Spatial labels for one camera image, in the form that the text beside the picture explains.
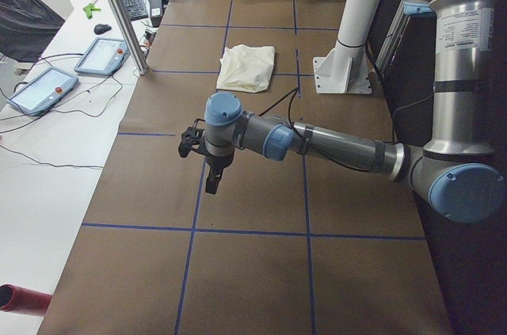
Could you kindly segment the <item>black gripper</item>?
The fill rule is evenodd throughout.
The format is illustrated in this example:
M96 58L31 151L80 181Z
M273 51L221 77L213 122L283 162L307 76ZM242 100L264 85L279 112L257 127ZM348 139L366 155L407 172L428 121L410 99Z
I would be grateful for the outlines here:
M219 188L219 183L222 179L223 169L227 168L234 160L233 154L226 156L215 156L208 154L205 157L206 163L209 165L210 170L205 184L205 192L209 194L216 194Z

